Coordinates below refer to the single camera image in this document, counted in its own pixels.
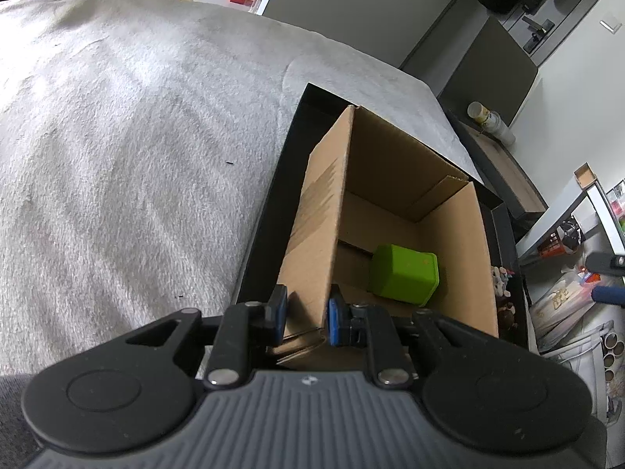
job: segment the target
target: fuzzy gray fabric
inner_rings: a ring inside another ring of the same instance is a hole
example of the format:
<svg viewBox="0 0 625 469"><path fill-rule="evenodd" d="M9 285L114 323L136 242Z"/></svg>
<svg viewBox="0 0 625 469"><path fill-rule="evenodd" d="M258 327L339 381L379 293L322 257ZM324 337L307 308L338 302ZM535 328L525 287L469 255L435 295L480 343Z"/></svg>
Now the fuzzy gray fabric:
<svg viewBox="0 0 625 469"><path fill-rule="evenodd" d="M0 29L0 374L222 313L309 82L477 176L421 81L261 16L12 0Z"/></svg>
<svg viewBox="0 0 625 469"><path fill-rule="evenodd" d="M0 468L22 467L38 449L22 417L20 399L28 375L0 377Z"/></svg>

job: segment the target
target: door handle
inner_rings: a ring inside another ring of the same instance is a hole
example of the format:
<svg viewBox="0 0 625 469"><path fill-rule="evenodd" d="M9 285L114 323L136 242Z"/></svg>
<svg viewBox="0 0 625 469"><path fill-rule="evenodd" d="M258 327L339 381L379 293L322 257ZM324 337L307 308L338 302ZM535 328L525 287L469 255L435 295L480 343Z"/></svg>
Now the door handle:
<svg viewBox="0 0 625 469"><path fill-rule="evenodd" d="M555 26L552 21L546 19L545 22L540 25L533 19L524 15L522 17L523 21L525 21L530 28L532 28L533 33L531 39L529 39L526 44L523 46L523 50L527 54L531 54L534 49L540 44L543 39L547 36L547 34L553 29Z"/></svg>

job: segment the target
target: shelf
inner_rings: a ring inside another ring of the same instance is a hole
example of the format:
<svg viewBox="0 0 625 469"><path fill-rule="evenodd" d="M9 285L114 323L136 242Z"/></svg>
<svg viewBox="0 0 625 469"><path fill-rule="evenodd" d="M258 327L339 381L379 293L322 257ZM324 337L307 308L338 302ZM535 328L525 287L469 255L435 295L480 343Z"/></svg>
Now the shelf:
<svg viewBox="0 0 625 469"><path fill-rule="evenodd" d="M530 257L536 247L588 198L597 213L599 222L605 230L612 252L625 254L625 235L618 220L612 213L610 204L599 180L588 164L576 170L573 178L565 185L547 211L536 221L529 232L516 244L516 251L521 263Z"/></svg>

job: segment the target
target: gray rubber grip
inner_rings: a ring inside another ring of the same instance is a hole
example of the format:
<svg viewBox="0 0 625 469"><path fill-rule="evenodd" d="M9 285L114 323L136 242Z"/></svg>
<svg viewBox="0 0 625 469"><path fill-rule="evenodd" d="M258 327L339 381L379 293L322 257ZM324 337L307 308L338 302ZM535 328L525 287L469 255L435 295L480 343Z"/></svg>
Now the gray rubber grip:
<svg viewBox="0 0 625 469"><path fill-rule="evenodd" d="M259 371L242 388L208 394L185 427L143 451L95 459L46 449L27 465L28 469L501 467L592 466L571 448L523 459L468 449L433 427L408 393L380 390L362 372L279 371Z"/></svg>

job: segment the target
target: blue handle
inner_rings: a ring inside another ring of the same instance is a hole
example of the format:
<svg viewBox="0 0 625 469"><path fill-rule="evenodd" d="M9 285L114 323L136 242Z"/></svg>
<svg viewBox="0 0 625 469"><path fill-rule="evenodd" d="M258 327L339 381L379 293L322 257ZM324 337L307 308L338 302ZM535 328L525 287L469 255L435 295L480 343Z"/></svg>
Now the blue handle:
<svg viewBox="0 0 625 469"><path fill-rule="evenodd" d="M625 306L625 288L595 286L591 297L596 303Z"/></svg>
<svg viewBox="0 0 625 469"><path fill-rule="evenodd" d="M339 310L336 305L336 300L330 298L327 302L327 331L329 333L330 346L338 347L341 343L339 336L340 319Z"/></svg>

